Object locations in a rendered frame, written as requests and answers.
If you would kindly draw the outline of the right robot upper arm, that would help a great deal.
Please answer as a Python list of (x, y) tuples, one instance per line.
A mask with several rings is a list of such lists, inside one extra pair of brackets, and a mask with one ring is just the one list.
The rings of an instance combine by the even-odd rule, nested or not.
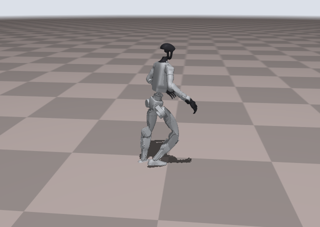
[(174, 90), (172, 89), (171, 84), (173, 84), (174, 80), (174, 67), (166, 64), (164, 72), (166, 73), (167, 90), (173, 92)]

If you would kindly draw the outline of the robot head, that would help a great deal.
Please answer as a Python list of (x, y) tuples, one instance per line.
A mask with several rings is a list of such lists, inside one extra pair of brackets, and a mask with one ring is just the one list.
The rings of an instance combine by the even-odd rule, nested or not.
[[(166, 63), (166, 61), (170, 60), (173, 55), (173, 51), (175, 50), (175, 47), (170, 43), (164, 43), (160, 46), (160, 49), (163, 49), (165, 53), (167, 53), (167, 56), (163, 56), (162, 59), (158, 62), (160, 63)], [(170, 56), (169, 56), (170, 52)]]

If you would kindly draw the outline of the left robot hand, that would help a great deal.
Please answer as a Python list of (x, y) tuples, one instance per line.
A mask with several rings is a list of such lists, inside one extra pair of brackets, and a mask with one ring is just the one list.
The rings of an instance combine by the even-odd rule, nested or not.
[[(173, 92), (170, 92), (170, 91), (168, 91), (168, 90), (166, 91), (166, 93), (167, 93), (172, 99), (176, 97), (176, 95), (174, 94), (174, 92), (175, 92), (175, 91), (173, 91)], [(174, 97), (173, 94), (175, 95), (175, 97)], [(171, 95), (172, 95), (173, 97), (172, 97)]]

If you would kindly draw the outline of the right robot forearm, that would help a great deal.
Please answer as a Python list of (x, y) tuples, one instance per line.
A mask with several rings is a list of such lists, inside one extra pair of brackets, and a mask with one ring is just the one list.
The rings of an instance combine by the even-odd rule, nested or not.
[(185, 100), (191, 100), (191, 97), (183, 93), (174, 83), (171, 84), (171, 88), (174, 90), (174, 95), (178, 96), (184, 102)]

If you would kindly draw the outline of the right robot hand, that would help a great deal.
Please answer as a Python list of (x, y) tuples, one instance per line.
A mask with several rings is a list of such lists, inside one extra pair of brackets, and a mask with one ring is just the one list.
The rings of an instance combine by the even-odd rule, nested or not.
[(196, 111), (197, 111), (197, 105), (196, 105), (196, 102), (195, 101), (193, 101), (191, 98), (190, 98), (190, 101), (189, 100), (185, 100), (185, 102), (187, 103), (187, 104), (190, 104), (190, 106), (192, 107), (192, 109), (194, 110), (194, 113), (193, 114), (195, 114), (196, 113)]

